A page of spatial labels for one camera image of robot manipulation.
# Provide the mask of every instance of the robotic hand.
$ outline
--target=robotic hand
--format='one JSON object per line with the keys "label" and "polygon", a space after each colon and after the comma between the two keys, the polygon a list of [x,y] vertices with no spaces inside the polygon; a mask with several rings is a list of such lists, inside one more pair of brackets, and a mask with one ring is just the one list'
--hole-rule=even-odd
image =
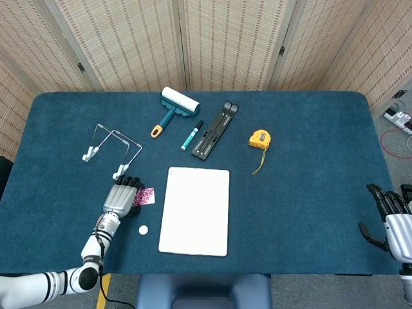
{"label": "robotic hand", "polygon": [[84,246],[83,265],[60,273],[45,272],[21,277],[0,276],[0,309],[19,309],[55,299],[58,295],[91,290],[102,275],[103,259],[115,235],[120,218],[137,215],[140,207],[131,207],[138,190],[144,185],[139,178],[119,177],[103,206],[104,213]]}
{"label": "robotic hand", "polygon": [[402,263],[399,271],[404,286],[404,297],[412,307],[412,212],[404,199],[392,191],[384,191],[377,185],[366,186],[382,218],[386,240],[376,239],[363,223],[359,229],[363,237],[372,245],[389,251],[391,256]]}

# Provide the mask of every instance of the marker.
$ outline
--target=marker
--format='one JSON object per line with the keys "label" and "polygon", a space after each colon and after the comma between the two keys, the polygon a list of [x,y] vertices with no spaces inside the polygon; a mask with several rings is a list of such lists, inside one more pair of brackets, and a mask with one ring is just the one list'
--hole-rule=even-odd
{"label": "marker", "polygon": [[203,125],[203,120],[199,121],[198,125],[193,129],[192,133],[186,138],[185,142],[181,146],[181,150],[185,151],[187,146],[192,142],[192,139],[194,136],[197,134],[197,132],[200,130],[201,126]]}

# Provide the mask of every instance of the yellow tape measure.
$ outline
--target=yellow tape measure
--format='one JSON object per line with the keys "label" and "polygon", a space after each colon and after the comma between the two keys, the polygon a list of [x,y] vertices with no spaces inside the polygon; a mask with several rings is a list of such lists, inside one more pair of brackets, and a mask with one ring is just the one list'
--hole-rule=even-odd
{"label": "yellow tape measure", "polygon": [[263,149],[262,160],[260,166],[252,174],[255,175],[263,166],[265,162],[266,150],[268,150],[270,145],[270,134],[266,130],[257,130],[253,132],[253,135],[249,138],[249,146],[257,147]]}

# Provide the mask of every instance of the table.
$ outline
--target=table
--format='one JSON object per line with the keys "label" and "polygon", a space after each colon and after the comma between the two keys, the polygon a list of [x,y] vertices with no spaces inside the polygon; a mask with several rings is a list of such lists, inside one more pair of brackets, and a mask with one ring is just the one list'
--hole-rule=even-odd
{"label": "table", "polygon": [[[195,118],[175,116],[157,139],[167,111],[158,93],[43,93],[33,102],[0,203],[0,272],[60,271],[81,265],[80,252],[102,213],[124,148],[110,140],[89,163],[81,157],[96,123],[143,145],[128,174],[154,187],[156,203],[124,218],[105,257],[106,272],[395,274],[387,252],[368,244],[357,223],[384,237],[367,183],[391,182],[366,99],[360,93],[192,92]],[[207,129],[226,100],[239,111],[206,161],[180,146],[203,119]],[[257,129],[272,135],[262,150],[247,145]],[[227,257],[158,251],[170,166],[230,171]],[[141,236],[138,228],[149,227]]]}

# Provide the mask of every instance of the gray floor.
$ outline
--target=gray floor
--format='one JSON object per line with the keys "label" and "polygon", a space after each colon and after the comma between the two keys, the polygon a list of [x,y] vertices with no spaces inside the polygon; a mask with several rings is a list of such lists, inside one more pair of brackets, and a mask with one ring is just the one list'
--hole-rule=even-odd
{"label": "gray floor", "polygon": [[[375,120],[375,126],[379,136],[384,131],[394,128],[382,117]],[[412,156],[412,152],[406,149],[406,139],[405,133],[396,132],[387,136],[385,144],[399,155]],[[393,158],[386,153],[384,156],[394,189],[400,192],[400,184],[412,183],[410,175],[412,160]],[[111,278],[109,297],[135,304],[138,276],[112,275]],[[48,304],[32,308],[95,308],[97,297],[98,286],[89,293],[63,296]],[[277,309],[409,308],[403,299],[402,285],[398,276],[274,275],[272,299],[274,308]],[[128,306],[108,303],[106,308],[128,308]]]}

